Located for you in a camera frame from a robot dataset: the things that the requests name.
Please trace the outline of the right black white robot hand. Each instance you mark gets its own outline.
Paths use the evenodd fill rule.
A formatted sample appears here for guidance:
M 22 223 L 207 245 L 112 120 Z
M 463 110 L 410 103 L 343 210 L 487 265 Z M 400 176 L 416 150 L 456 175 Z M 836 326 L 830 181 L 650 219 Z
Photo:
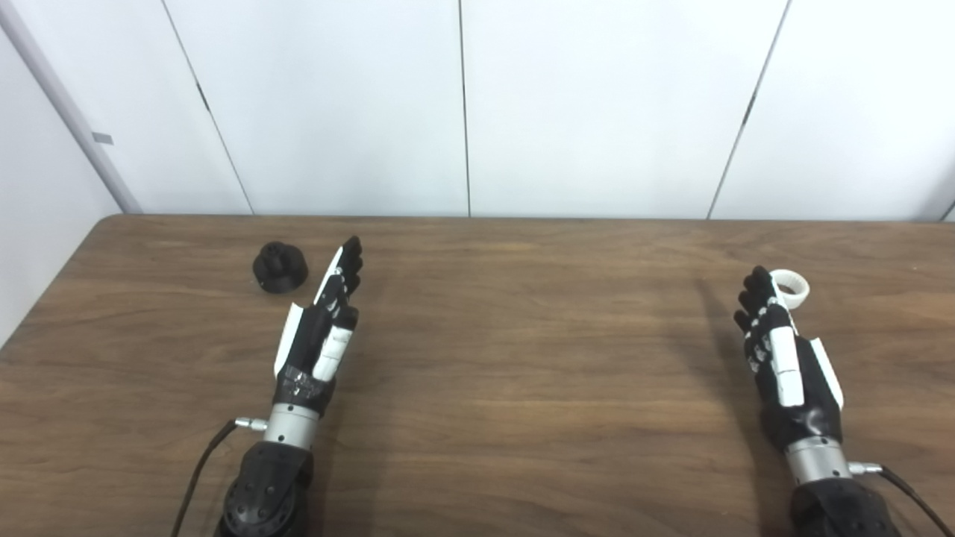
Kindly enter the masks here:
M 790 271 L 754 266 L 733 314 L 760 395 L 762 431 L 779 451 L 816 436 L 845 438 L 845 395 L 822 340 L 802 336 L 792 318 L 795 302 L 784 288 L 794 285 Z

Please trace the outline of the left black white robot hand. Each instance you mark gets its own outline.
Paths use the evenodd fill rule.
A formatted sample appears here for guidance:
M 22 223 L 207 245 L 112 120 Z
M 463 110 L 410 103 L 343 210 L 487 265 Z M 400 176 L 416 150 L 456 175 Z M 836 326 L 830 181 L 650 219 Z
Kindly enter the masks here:
M 351 296 L 360 286 L 362 252 L 360 238 L 348 238 L 332 258 L 310 306 L 289 308 L 274 364 L 273 404 L 299 406 L 324 417 L 358 324 L 360 313 L 351 305 Z

